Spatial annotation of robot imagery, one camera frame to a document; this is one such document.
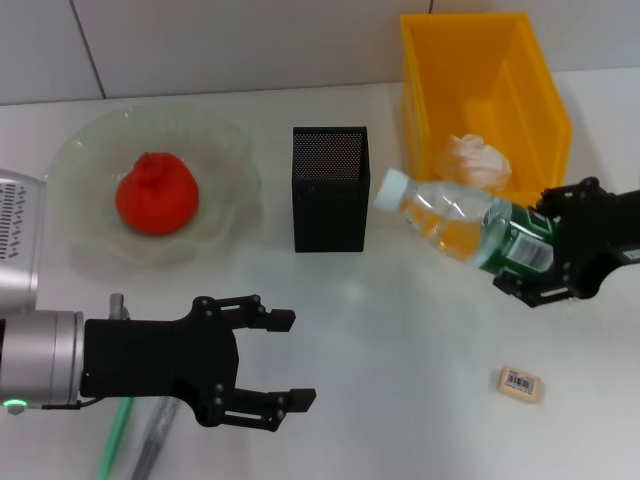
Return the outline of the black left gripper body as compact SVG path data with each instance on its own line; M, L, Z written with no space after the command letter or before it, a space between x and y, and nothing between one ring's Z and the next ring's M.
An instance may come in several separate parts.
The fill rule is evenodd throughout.
M84 324L84 397L174 397L203 427L225 422L239 363L220 304L198 297L174 321L89 319Z

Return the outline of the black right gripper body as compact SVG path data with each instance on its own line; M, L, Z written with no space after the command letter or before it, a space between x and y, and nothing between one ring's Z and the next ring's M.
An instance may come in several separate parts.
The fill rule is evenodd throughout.
M549 191L559 219L555 258L571 296L598 293L614 270L640 264L640 190L614 194L595 177Z

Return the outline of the white paper ball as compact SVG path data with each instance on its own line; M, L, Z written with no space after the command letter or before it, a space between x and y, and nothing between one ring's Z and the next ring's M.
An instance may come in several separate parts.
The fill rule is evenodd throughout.
M474 134L451 136L434 171L442 180L487 191L504 191L512 175L509 160Z

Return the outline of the clear bottle with green label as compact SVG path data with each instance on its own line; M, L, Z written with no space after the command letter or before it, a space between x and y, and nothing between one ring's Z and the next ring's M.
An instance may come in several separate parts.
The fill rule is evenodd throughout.
M530 278L554 263L556 223L481 190L390 169L374 205L405 218L440 253L494 276Z

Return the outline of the orange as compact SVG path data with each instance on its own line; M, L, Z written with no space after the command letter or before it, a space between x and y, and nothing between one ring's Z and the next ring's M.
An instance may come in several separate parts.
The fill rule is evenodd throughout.
M199 207L191 171L168 152L145 152L120 181L115 206L123 222L146 235L167 235L184 227Z

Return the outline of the grey pen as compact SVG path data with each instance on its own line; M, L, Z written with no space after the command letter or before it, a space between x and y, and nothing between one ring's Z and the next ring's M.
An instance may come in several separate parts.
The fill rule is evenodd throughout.
M161 397L147 424L142 449L130 480L148 480L164 446L169 430L179 409L180 401L174 397Z

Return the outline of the beige eraser with barcode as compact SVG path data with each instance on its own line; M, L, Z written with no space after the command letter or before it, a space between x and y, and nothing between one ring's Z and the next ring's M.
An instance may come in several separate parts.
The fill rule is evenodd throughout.
M540 378L510 366L500 372L497 390L526 403L537 403L540 396Z

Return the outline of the green pen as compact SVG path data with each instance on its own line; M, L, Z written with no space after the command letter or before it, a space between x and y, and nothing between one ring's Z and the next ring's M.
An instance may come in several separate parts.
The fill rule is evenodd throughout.
M134 399L123 398L118 404L96 473L96 480L109 480L120 444L127 428Z

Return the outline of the black mesh pen holder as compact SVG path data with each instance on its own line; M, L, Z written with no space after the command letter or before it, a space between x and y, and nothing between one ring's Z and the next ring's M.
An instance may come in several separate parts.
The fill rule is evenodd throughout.
M363 251L370 192L367 129L295 127L291 190L296 252Z

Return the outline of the pale green glass fruit plate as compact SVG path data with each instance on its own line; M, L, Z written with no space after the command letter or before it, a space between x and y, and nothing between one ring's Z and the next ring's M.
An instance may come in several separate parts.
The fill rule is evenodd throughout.
M150 152L180 159L200 194L194 218L162 236L126 226L115 203L120 181ZM249 134L210 108L175 101L120 108L89 122L60 147L46 183L61 245L74 255L110 255L133 265L177 262L215 248L261 189Z

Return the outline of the yellow plastic bin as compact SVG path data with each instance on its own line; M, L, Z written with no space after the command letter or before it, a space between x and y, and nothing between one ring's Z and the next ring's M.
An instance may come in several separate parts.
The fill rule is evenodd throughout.
M511 164L501 196L535 204L563 185L572 125L526 14L401 18L407 170L437 179L452 137L474 134Z

